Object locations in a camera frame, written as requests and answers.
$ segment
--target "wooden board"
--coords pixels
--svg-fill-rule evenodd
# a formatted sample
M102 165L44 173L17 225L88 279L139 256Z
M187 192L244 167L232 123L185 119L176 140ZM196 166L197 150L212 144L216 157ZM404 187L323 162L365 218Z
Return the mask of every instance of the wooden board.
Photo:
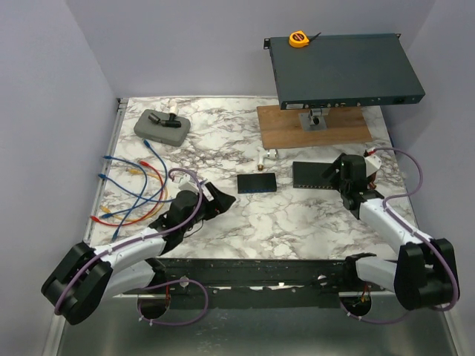
M278 105L258 106L263 147L297 148L371 142L361 108L332 108L325 131L304 131L298 114L306 110L281 110Z

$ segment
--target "red cable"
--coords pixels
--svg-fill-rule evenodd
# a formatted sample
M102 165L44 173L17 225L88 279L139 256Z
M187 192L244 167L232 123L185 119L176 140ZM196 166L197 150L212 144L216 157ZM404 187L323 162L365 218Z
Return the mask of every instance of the red cable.
M162 175L160 174L160 172L155 169L154 167L152 167L151 165L149 165L147 162L145 161L140 161L139 164L143 165L144 167L149 167L151 170L153 170L158 178L160 179L160 183L162 184L162 187L163 187L163 179L162 179ZM155 210L155 208L160 204L160 200L162 199L163 197L163 189L162 191L160 192L160 198L158 198L159 201L157 201L154 205L154 207L147 213L145 214L143 217L140 217L139 219L137 220L134 220L134 221L130 221L130 222L127 222L125 224L122 224L122 226L128 226L128 225L132 225L132 224L135 224L135 223L138 223L139 221L142 221L144 219L146 219L147 217L149 217ZM95 217L94 215L91 215L91 219L96 222L96 223L99 223L99 224L102 224L102 225L106 225L106 226L112 226L112 227L117 227L119 226L119 224L111 224L109 222L106 222L106 221L103 221L101 220L100 218L98 217Z

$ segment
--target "yellow tape measure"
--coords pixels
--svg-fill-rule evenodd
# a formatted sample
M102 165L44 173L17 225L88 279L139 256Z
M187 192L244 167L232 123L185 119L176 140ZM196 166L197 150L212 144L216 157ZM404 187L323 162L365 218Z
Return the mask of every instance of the yellow tape measure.
M311 41L320 36L320 33L316 36L313 36L311 39L308 39L307 35L303 31L293 32L289 36L289 45L295 48L308 46Z

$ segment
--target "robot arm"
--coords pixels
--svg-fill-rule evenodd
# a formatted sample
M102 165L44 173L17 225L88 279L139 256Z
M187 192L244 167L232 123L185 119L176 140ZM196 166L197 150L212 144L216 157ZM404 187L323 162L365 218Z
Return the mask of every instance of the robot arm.
M197 206L197 193L181 191L166 213L128 239L97 248L91 248L85 243L73 246L44 283L43 295L56 305L78 270L94 260L72 285L59 306L59 313L69 324L74 325L89 317L102 300L149 286L155 275L153 263L149 262L151 259L179 245L185 233L191 230L194 224L213 219L228 211L234 203L234 197L217 190L210 182L206 183L205 187L213 196L213 200L209 201L203 195L201 206L194 218L170 234L145 239L147 235L169 230L187 220ZM117 248L119 245L125 245L127 241L135 240L138 242Z
M393 291L407 310L450 302L453 283L448 273L415 235L436 248L457 279L453 246L446 239L435 240L412 226L389 205L384 207L384 197L372 189L381 161L371 157L374 155L342 154L324 176L340 191L344 207L374 229L398 254L398 260L381 260L373 254L348 257L347 283L355 286L361 281L370 282Z

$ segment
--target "gray wall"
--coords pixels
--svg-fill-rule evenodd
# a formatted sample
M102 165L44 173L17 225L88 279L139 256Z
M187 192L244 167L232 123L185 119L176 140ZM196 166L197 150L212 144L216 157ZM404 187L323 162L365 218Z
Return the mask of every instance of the gray wall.
M0 354L40 355L40 288L82 239L117 102L63 0L2 1L0 48Z
M456 249L462 296L459 313L475 351L475 2L438 0L408 51L426 97L415 106L386 110L395 146L424 169L412 203L417 220ZM409 162L407 185L417 175Z
M401 32L434 0L67 0L118 96L275 95L267 36Z

